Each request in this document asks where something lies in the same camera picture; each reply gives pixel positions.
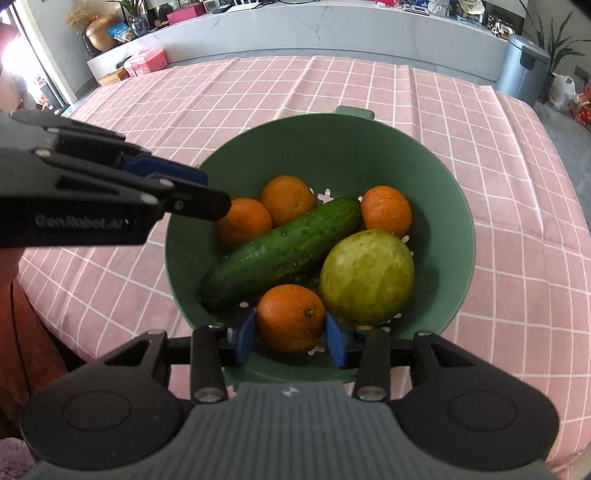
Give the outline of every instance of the pink box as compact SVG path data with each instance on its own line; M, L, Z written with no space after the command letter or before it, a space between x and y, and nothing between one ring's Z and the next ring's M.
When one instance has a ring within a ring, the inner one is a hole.
M173 23L183 22L183 21L189 20L191 18L197 18L200 15L203 15L204 13L205 13L205 6L201 3L199 3L199 4L189 5L188 7L181 8L180 10L177 10L176 12L172 12L171 14L166 15L166 18L168 19L170 24L173 24Z
M124 64L129 76L136 77L146 73L157 72L168 66L166 54L161 47L150 47L135 53Z

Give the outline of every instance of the marble counter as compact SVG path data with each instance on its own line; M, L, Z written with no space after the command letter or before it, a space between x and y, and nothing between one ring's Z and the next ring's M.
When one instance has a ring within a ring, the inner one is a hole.
M434 63L494 82L507 42L448 18L377 8L362 0L319 0L202 15L105 52L88 66L98 79L143 46L164 47L169 63L273 48L364 51Z

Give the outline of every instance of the tangerine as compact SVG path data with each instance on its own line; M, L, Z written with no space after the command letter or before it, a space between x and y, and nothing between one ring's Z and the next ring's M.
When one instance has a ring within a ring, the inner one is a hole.
M325 316L316 293L299 285L279 285L262 296L256 328L277 352L309 352L322 338Z
M365 192L361 215L367 230L379 228L402 238L413 222L413 211L406 197L386 185Z
M261 202L240 198L232 200L230 211L216 227L222 245L236 247L267 233L273 228L273 220Z
M261 192L261 203L269 210L275 226L281 226L314 208L314 195L298 177L281 175Z

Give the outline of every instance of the green colander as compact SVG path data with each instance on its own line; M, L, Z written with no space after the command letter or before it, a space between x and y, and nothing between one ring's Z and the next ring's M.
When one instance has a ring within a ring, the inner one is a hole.
M408 232L414 254L415 285L391 335L412 338L418 330L442 333L462 306L474 270L475 232L466 199L448 169L419 142L373 120L373 113L339 107L274 120L238 135L202 165L209 186L231 198L257 199L267 182L294 175L315 192L333 197L362 196L390 185L408 198L413 224ZM193 327L227 319L199 303L203 274L221 258L215 225L173 216L166 236L168 279L185 318ZM229 382L348 381L330 354L278 354L255 341L248 362L226 369Z

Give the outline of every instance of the red bag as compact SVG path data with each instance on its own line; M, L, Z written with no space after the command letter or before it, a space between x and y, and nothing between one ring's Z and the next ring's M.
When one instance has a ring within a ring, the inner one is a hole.
M577 122L584 127L591 127L591 86L585 87L572 111Z

